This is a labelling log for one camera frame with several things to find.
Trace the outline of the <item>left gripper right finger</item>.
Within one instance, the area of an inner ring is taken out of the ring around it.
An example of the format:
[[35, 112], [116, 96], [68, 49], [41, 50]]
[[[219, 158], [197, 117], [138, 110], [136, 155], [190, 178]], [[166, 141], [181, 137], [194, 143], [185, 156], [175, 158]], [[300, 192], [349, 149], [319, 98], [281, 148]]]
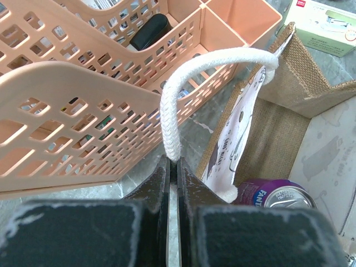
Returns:
[[316, 209], [231, 205], [177, 162], [181, 266], [347, 266], [345, 252]]

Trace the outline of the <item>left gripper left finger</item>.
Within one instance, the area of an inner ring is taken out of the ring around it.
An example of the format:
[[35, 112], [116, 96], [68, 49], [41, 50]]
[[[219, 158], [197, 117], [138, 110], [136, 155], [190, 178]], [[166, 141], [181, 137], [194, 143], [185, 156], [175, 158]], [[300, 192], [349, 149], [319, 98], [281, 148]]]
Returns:
[[2, 266], [166, 266], [170, 161], [119, 200], [32, 200], [1, 236]]

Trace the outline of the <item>brown canvas tote bag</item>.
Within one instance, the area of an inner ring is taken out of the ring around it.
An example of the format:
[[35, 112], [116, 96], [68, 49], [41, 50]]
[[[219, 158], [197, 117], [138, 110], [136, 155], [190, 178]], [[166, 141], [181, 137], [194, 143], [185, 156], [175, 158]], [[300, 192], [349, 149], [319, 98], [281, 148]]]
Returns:
[[290, 22], [268, 51], [228, 48], [181, 65], [160, 101], [165, 152], [181, 156], [177, 100], [199, 71], [253, 63], [233, 90], [196, 176], [227, 202], [242, 197], [238, 184], [253, 178], [301, 183], [332, 222], [342, 242], [355, 244], [355, 82], [331, 86]]

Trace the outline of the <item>purple Fanta can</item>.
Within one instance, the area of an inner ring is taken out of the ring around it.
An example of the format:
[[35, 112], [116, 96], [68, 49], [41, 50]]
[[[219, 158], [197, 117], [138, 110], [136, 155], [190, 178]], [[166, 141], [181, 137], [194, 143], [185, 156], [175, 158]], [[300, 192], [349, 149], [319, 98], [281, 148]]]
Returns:
[[238, 186], [235, 205], [316, 208], [313, 198], [300, 185], [284, 179], [248, 179]]

